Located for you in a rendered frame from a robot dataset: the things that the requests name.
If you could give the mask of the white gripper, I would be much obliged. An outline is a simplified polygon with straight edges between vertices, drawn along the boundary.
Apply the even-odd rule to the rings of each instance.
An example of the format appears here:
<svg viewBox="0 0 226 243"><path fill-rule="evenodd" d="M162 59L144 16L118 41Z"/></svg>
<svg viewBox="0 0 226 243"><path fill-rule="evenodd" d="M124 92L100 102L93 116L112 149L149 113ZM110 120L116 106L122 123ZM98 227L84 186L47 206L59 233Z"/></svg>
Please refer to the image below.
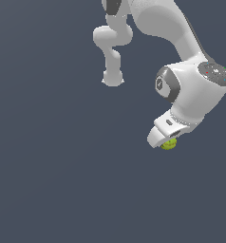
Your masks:
<svg viewBox="0 0 226 243"><path fill-rule="evenodd" d="M154 120L154 126L147 136L147 141L153 148L160 147L165 142L188 132L192 125L193 120L190 117L177 110L169 109Z"/></svg>

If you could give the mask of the small yellow-green knobbly object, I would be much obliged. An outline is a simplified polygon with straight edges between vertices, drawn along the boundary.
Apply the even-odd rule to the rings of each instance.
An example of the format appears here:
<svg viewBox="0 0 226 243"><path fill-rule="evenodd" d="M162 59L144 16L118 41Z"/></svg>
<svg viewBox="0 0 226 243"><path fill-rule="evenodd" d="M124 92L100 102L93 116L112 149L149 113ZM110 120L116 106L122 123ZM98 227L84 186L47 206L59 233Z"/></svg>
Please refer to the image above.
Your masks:
<svg viewBox="0 0 226 243"><path fill-rule="evenodd" d="M171 139L167 142L165 142L164 144L162 144L160 147L163 149L163 150L170 150L170 149L173 149L177 144L177 139Z"/></svg>

